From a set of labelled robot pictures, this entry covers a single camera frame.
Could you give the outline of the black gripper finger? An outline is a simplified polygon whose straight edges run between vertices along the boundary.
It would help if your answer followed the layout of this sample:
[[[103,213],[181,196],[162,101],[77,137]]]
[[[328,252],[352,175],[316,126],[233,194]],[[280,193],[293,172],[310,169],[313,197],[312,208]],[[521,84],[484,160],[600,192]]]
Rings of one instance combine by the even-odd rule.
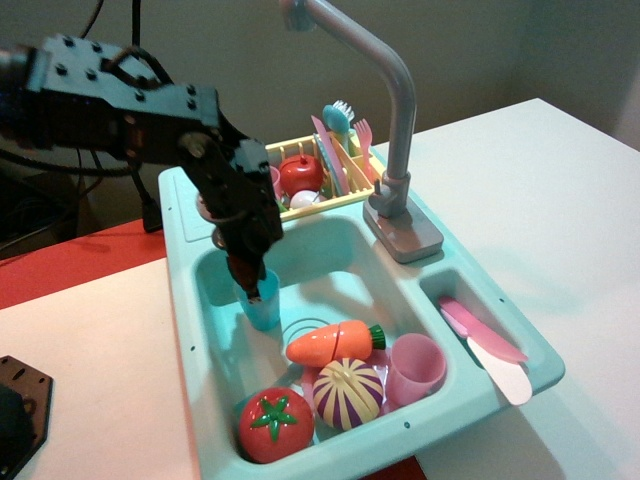
[[[246,294],[247,299],[250,302],[260,302],[262,294],[259,289],[259,281],[266,278],[263,260],[258,257],[246,259],[229,254],[227,266],[233,280]]]

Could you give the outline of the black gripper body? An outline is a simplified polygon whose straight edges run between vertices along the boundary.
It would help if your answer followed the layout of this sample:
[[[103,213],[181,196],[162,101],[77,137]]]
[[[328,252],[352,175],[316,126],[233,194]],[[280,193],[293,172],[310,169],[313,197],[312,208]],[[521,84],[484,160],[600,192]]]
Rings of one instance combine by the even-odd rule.
[[[200,193],[235,280],[265,276],[264,256],[283,237],[265,145],[223,122],[178,140],[180,166]]]

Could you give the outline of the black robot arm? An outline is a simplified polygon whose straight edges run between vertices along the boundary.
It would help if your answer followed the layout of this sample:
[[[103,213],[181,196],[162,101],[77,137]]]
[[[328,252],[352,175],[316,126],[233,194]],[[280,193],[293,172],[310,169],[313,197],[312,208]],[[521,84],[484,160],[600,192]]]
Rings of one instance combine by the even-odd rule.
[[[197,189],[233,280],[261,296],[282,238],[265,146],[233,127],[211,87],[173,82],[145,50],[57,35],[1,47],[1,134],[26,149],[104,152],[132,167],[178,166]]]

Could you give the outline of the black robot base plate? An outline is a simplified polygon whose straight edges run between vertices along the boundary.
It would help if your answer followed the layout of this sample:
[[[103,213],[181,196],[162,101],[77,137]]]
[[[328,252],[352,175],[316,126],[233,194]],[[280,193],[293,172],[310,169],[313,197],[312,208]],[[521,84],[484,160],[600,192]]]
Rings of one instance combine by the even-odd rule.
[[[47,440],[53,384],[21,360],[1,358],[2,479],[15,479]]]

